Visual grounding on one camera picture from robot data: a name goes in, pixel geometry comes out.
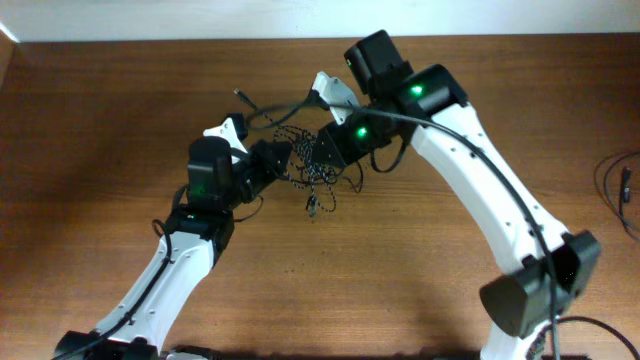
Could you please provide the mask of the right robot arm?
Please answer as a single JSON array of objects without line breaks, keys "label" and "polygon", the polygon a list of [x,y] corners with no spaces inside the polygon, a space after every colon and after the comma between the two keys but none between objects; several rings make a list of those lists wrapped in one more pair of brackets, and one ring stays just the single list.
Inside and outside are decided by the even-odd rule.
[{"label": "right robot arm", "polygon": [[400,139],[444,178],[484,234],[501,275],[480,289],[492,321],[483,359],[558,358],[561,316],[585,290],[601,247],[546,211],[484,131],[467,94],[442,65],[415,71],[385,31],[349,48],[356,88],[319,72],[315,105],[332,121],[314,162],[343,169]]}]

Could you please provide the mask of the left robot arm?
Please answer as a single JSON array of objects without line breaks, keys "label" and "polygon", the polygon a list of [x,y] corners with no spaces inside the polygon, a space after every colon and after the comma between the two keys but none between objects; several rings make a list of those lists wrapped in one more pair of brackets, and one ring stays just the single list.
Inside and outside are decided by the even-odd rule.
[{"label": "left robot arm", "polygon": [[57,359],[158,359],[173,323],[209,275],[234,232],[235,209],[278,180],[292,152],[260,140],[248,151],[203,136],[189,147],[188,182],[174,195],[151,261],[118,305],[88,333],[67,332]]}]

